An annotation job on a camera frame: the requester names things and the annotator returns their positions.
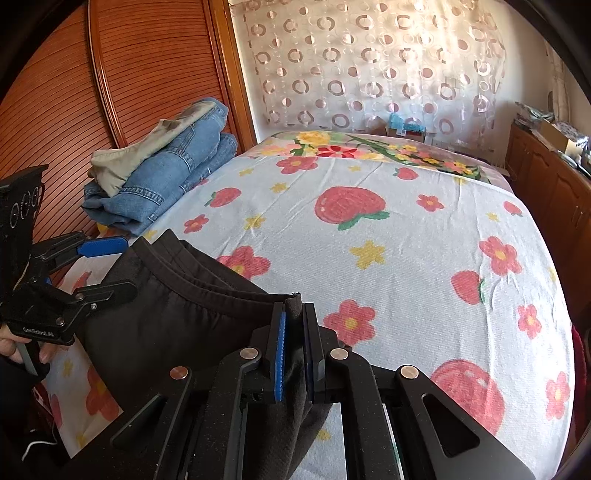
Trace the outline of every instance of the black clothing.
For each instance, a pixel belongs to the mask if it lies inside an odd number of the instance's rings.
[[[150,245],[138,238],[105,281],[131,279],[135,300],[88,319],[78,331],[101,379],[125,410],[185,365],[198,372],[249,345],[270,324],[276,301],[288,319],[284,402],[249,408],[244,478],[291,476],[328,414],[306,400],[299,294],[267,294],[233,270],[179,241],[171,230]]]

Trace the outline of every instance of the bed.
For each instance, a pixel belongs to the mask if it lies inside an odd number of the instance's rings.
[[[143,236],[166,229],[266,291],[301,292],[372,364],[416,365],[536,478],[554,475],[573,409],[571,323],[544,241],[494,168],[398,138],[286,132]],[[61,288],[99,283],[116,258],[78,260]],[[46,389],[72,456],[120,412],[79,343]],[[346,477],[339,415],[293,478]]]

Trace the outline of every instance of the cabinet door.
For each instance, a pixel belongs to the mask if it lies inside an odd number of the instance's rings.
[[[532,217],[534,217],[542,231],[541,221],[545,216],[552,188],[556,182],[555,169],[553,168],[555,162],[556,159],[551,157],[548,150],[541,151],[535,146],[531,152],[528,170],[519,176],[520,188],[516,194],[527,205]]]
[[[579,219],[578,238],[568,253],[565,266],[558,272],[571,319],[576,320],[591,301],[591,217],[585,212]]]
[[[559,272],[570,254],[578,233],[577,223],[580,226],[584,213],[581,192],[573,184],[574,175],[574,172],[568,176],[557,172],[552,197],[538,225]]]
[[[519,174],[523,167],[525,151],[524,134],[517,127],[511,129],[511,143],[508,148],[508,155],[506,159],[507,169],[511,174],[513,181],[518,181]]]

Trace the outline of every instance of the blue jeans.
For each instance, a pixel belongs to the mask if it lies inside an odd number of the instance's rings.
[[[114,197],[93,180],[84,186],[82,208],[90,218],[140,235],[185,192],[236,155],[233,135],[220,134],[228,108],[215,99],[208,113],[130,175]]]

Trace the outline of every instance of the red strawberry print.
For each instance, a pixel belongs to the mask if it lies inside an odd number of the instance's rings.
[[[63,421],[61,419],[60,401],[57,399],[57,395],[53,394],[49,398],[49,405],[51,407],[51,413],[53,415],[53,420],[56,422],[56,427],[58,429],[60,429]]]
[[[414,180],[418,177],[418,173],[410,168],[402,167],[397,168],[393,176],[398,177],[400,180]]]
[[[457,296],[470,305],[484,303],[483,283],[484,278],[472,270],[463,270],[452,277],[452,287]]]
[[[80,277],[78,277],[78,280],[76,280],[76,283],[74,283],[74,286],[72,287],[72,291],[74,291],[77,288],[86,287],[86,284],[88,283],[88,279],[90,278],[91,275],[92,275],[92,271],[84,272],[82,275],[80,275]]]
[[[431,380],[496,435],[505,415],[505,402],[488,373],[467,360],[450,360],[433,372]]]
[[[316,200],[314,212],[326,223],[339,225],[347,230],[362,218],[384,220],[390,214],[385,200],[374,192],[360,187],[331,187]]]
[[[511,202],[503,203],[503,207],[511,215],[523,216],[523,212],[521,211],[521,209],[517,205],[513,205]]]
[[[221,189],[218,192],[212,193],[212,198],[205,204],[211,208],[223,207],[228,203],[236,200],[240,195],[241,191],[232,187],[227,189]]]

